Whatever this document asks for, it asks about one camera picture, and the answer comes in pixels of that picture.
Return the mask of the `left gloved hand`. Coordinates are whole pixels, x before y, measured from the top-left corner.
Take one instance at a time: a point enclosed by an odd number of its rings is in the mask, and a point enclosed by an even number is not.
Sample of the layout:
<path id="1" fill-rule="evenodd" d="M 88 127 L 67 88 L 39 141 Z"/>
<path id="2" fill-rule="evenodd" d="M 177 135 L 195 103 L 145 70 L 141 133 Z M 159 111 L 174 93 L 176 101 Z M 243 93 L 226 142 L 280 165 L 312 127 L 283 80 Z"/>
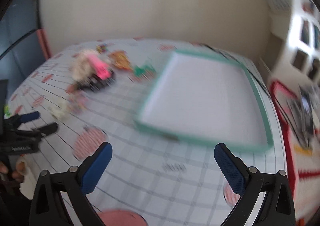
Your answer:
<path id="1" fill-rule="evenodd" d="M 23 156 L 8 156 L 1 154 L 1 202 L 25 202 L 31 200 L 20 191 L 20 185 L 28 174 L 27 161 Z"/>

